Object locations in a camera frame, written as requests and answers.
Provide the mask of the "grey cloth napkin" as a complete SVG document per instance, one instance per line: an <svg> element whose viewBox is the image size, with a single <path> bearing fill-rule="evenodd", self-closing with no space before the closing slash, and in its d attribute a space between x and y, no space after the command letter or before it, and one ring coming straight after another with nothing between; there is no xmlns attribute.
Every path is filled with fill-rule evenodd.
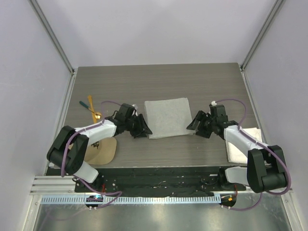
<svg viewBox="0 0 308 231"><path fill-rule="evenodd" d="M187 126L192 122L187 98L160 101L145 101L147 125L152 131L150 139L193 135L194 130Z"/></svg>

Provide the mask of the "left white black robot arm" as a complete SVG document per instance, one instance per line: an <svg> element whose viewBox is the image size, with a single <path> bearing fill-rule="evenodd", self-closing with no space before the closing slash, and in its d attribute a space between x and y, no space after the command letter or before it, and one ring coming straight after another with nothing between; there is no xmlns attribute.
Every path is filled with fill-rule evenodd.
<svg viewBox="0 0 308 231"><path fill-rule="evenodd" d="M152 135L143 115L135 113L128 117L109 116L101 122L83 128L64 126L47 152L47 160L61 169L62 177L66 173L75 176L83 181L90 191L97 192L102 188L102 177L85 161L86 150L92 144L124 131L129 131L134 138Z"/></svg>

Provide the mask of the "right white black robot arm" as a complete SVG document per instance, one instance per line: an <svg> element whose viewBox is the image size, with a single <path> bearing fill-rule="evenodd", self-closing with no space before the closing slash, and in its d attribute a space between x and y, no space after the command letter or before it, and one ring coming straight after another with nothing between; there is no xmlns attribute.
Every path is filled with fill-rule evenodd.
<svg viewBox="0 0 308 231"><path fill-rule="evenodd" d="M220 171L217 183L221 189L228 190L238 183L250 187L255 193L278 194L277 190L282 189L280 194L284 194L289 191L291 178L279 146L258 142L224 113L199 111L187 129L207 139L215 133L247 157L245 167L229 167Z"/></svg>

